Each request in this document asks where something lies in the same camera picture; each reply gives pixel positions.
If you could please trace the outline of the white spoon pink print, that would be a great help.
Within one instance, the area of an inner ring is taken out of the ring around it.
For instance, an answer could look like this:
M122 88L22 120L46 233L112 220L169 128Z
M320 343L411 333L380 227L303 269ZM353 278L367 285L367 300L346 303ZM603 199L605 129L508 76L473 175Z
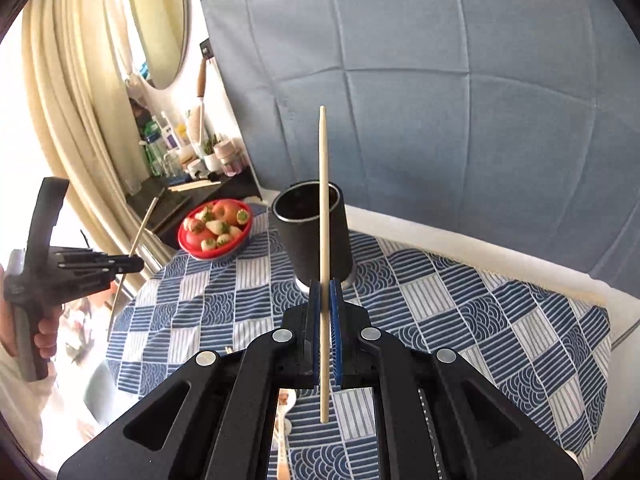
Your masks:
M296 391L293 389L281 389L278 394L278 405L276 411L277 442L278 442L278 462L277 479L290 480L291 471L288 466L288 447L286 446L286 425L285 419L289 411L292 410L297 400Z

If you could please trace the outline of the black cylindrical utensil holder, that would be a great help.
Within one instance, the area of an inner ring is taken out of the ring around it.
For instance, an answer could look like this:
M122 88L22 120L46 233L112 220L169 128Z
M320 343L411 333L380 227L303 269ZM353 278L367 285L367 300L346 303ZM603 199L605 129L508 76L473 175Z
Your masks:
M355 281L356 264L352 255L344 194L329 184L331 278L343 288ZM308 292L312 281L320 280L320 196L318 181L291 185L272 202L273 225L291 261L298 288Z

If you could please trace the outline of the black side shelf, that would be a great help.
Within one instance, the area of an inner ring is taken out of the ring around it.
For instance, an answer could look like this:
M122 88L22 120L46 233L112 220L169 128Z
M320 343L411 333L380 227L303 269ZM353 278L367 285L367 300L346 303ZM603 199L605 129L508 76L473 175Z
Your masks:
M197 206L220 198L245 200L249 197L262 198L252 172L245 169L234 177L215 176L198 188L189 186L179 191L172 190L160 178L146 179L141 190L134 195L126 194L128 206L142 219L152 203L158 200L146 229L166 246L178 250L178 229L183 218Z

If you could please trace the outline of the red fruit bowl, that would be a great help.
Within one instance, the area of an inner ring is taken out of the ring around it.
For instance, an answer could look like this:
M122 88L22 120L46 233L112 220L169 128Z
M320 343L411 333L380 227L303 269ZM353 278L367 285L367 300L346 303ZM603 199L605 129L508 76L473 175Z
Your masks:
M179 226L181 249L201 261L222 261L239 252L250 239L254 214L240 200L212 200L186 215Z

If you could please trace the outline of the green plastic bottle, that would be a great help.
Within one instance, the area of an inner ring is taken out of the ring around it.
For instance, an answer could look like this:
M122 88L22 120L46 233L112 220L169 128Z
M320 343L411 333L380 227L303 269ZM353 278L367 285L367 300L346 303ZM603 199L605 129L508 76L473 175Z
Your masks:
M164 155L166 153L166 143L162 136L162 130L153 119L149 120L143 127L143 140L145 140L152 173L157 177L165 177Z

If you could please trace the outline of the cream curtain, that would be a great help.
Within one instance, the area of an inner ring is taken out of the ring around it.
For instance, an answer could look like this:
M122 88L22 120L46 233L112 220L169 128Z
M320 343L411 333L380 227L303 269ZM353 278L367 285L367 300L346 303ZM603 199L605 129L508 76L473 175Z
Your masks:
M129 185L150 173L129 102L131 63L122 0L28 0L22 13L26 96L53 174L70 182L66 200L104 252L137 249L150 276L172 251L139 231Z

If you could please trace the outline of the small potted plant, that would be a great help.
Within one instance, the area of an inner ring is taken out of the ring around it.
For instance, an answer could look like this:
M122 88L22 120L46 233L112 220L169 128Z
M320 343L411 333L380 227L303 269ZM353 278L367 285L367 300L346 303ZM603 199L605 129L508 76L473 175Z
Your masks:
M221 162L215 154L214 140L208 134L206 134L202 141L201 148L204 154L203 160L207 170L213 174L220 174L222 171Z

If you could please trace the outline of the pink lidded jar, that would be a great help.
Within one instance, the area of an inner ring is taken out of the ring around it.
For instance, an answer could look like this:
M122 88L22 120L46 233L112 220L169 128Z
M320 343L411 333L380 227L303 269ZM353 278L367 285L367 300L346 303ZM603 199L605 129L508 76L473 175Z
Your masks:
M234 177L244 170L242 157L231 140L222 140L214 146L214 153L227 177Z

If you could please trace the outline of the wooden handled hair brush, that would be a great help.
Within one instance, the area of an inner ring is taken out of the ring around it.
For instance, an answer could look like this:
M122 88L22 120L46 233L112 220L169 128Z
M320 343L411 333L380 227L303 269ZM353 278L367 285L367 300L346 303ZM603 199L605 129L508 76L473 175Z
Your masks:
M196 86L196 97L198 98L198 144L203 141L204 134L204 96L206 90L206 70L207 60L201 59L200 69L198 70L198 85Z

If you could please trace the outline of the round wall mirror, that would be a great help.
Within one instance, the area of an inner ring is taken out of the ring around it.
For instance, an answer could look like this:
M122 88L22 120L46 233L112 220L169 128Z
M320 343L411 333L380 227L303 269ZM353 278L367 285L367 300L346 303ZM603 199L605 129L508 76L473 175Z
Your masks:
M146 80L157 90L176 80L186 57L190 0L128 0L144 54Z

